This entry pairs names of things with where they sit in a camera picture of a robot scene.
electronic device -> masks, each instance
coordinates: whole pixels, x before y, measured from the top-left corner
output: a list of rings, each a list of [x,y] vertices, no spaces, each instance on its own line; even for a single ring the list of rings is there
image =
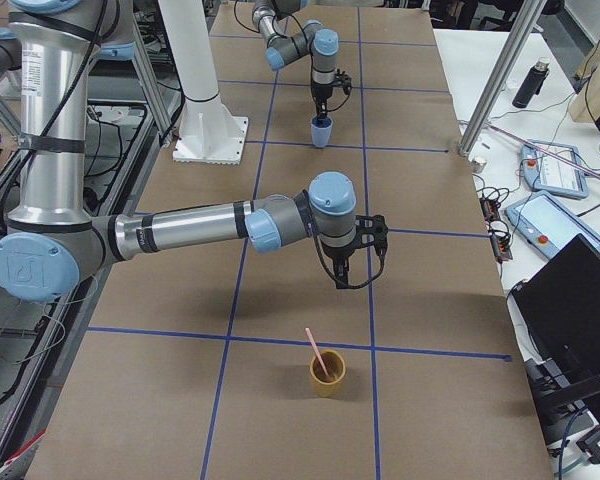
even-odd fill
[[[511,294],[541,357],[552,359],[572,385],[593,384],[591,380],[600,377],[597,249],[584,235],[577,235]],[[583,390],[579,398],[600,423],[600,393],[594,393]]]
[[[530,141],[544,150],[582,165],[582,158],[578,153],[578,149],[573,145],[547,143],[539,140]],[[556,158],[545,155],[529,145],[522,147],[521,155],[522,174],[532,190],[546,190],[554,195],[569,198],[586,198],[589,196],[584,172],[576,170],[571,165]]]
[[[578,234],[600,251],[600,234],[545,191],[532,194],[505,209],[514,230],[547,258],[553,258]]]

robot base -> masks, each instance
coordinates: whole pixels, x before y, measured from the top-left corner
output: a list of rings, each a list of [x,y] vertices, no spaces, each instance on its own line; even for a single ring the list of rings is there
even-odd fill
[[[180,140],[173,152],[176,162],[240,163],[249,119],[232,116],[222,104],[219,107],[210,112],[198,110],[193,115],[185,109]]]

table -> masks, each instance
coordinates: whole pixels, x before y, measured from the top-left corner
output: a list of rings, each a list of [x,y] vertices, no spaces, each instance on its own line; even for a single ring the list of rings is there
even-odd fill
[[[308,241],[116,265],[27,478],[551,478],[428,14],[298,15],[338,31],[355,86],[316,150],[308,64],[272,74],[232,7],[211,37],[223,102],[250,117],[243,160],[165,151],[139,210],[294,195],[340,170],[387,218],[386,273],[336,291]],[[377,268],[351,264],[352,281]],[[306,326],[347,361],[336,399],[310,390]]]
[[[468,120],[471,116],[496,58],[504,45],[506,35],[506,33],[500,32],[435,31],[449,89],[453,96],[454,108],[459,119]],[[516,93],[515,86],[522,83],[529,68],[541,56],[551,59],[551,73],[547,77],[540,95],[531,100],[527,111],[494,119],[494,125],[523,138],[547,141],[553,139],[557,143],[576,145],[582,157],[591,167],[600,168],[600,133],[593,124],[575,123],[568,115],[565,117],[569,101],[573,98],[570,97],[573,94],[573,88],[540,34],[532,34],[529,37],[509,75],[508,86],[498,98],[491,116],[498,117],[505,112],[519,110],[511,105]],[[564,102],[543,112],[536,112],[562,101]],[[483,156],[488,160],[485,170],[480,174],[487,185],[516,190],[519,185],[516,170],[520,162],[520,148],[520,145],[503,136],[485,130],[472,150],[470,158]],[[476,185],[481,187],[481,181],[477,180]],[[600,202],[600,181],[589,177],[587,185],[590,191],[588,198],[570,200],[561,197],[560,201],[575,213],[596,205]],[[511,194],[502,208],[526,198],[529,194],[530,190],[523,180],[521,187]],[[600,208],[583,219],[600,233]],[[546,263],[546,258],[524,241],[519,234],[516,234],[512,253],[513,261],[503,265],[502,285],[505,290],[510,289],[522,279],[531,278]],[[512,302],[509,306],[523,357],[525,359],[536,358],[537,355],[528,342],[526,328],[522,324],[517,308]],[[577,458],[580,453],[575,445],[572,446],[573,449],[568,451],[565,458],[565,465],[570,460]],[[570,478],[600,479],[600,466],[589,465],[587,468],[578,468],[570,473]]]

black bottle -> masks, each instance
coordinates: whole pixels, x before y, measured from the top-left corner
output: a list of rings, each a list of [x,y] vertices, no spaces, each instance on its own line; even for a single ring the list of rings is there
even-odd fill
[[[540,93],[540,88],[542,88],[547,75],[549,75],[549,59],[545,57],[539,58],[538,62],[527,73],[522,85],[520,85],[520,89],[513,99],[513,106],[526,108],[531,98]]]

black strap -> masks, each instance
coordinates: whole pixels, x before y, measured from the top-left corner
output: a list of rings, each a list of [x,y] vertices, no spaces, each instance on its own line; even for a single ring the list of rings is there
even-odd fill
[[[144,253],[156,253],[160,251],[153,236],[153,217],[154,215],[145,215],[142,217],[142,226],[136,230],[138,245],[140,245]]]
[[[244,223],[245,214],[243,202],[234,202],[233,215],[236,219],[236,231],[238,232],[238,238],[246,238],[249,233],[247,232],[247,225]]]
[[[107,224],[107,240],[109,241],[109,248],[111,249],[111,253],[116,257],[120,262],[124,262],[125,258],[122,256],[120,249],[118,248],[118,242],[116,240],[116,221],[118,220],[118,215],[113,215],[109,218],[109,223]]]
[[[79,27],[73,23],[58,20],[57,18],[37,15],[35,13],[11,12],[9,13],[9,23],[32,23],[33,25],[38,25],[40,27],[47,27],[52,30],[70,33],[71,35],[83,38],[88,42],[91,42],[95,38],[96,45],[100,45],[102,42],[100,35],[97,35],[91,30]]]
[[[68,140],[66,138],[39,137],[23,133],[18,137],[18,147],[23,150],[42,150],[54,153],[84,153],[84,140]]]
[[[186,98],[190,102],[194,102],[194,103],[207,103],[207,102],[210,102],[211,100],[213,100],[214,98],[216,98],[218,95],[220,95],[220,90],[218,90],[218,92],[213,97],[205,98],[204,100],[196,100],[194,98],[189,98],[184,93],[183,93],[183,95],[184,95],[184,98]]]

